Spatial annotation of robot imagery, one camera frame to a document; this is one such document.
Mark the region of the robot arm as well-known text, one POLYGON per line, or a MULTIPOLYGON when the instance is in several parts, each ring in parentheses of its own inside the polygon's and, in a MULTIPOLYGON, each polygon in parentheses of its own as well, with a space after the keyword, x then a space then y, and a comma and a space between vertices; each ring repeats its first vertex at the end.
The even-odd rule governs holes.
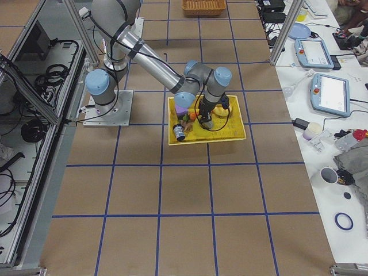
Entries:
POLYGON ((132 27, 142 1, 93 1, 90 18, 106 42, 104 65, 113 70, 127 69, 131 59, 174 95, 175 103, 188 108, 201 89, 205 89, 199 104, 199 122, 203 128, 213 130, 211 112, 225 98, 225 89, 232 79, 226 67, 212 69, 198 61, 188 61, 184 73, 174 71, 132 27))

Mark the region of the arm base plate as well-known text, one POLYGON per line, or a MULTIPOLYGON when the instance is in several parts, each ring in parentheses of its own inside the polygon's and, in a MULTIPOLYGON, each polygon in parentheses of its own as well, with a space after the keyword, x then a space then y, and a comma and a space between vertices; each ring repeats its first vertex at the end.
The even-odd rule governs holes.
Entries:
POLYGON ((82 121, 85 127, 128 127, 131 117, 133 90, 114 90, 117 102, 114 100, 106 106, 96 105, 92 96, 82 121))

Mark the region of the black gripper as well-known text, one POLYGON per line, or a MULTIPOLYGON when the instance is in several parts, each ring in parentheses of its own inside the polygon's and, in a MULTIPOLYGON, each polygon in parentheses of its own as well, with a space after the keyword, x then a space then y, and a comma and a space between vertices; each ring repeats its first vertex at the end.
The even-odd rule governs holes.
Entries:
POLYGON ((207 100, 200 101, 200 123, 209 123, 212 121, 211 112, 213 110, 213 104, 207 100))

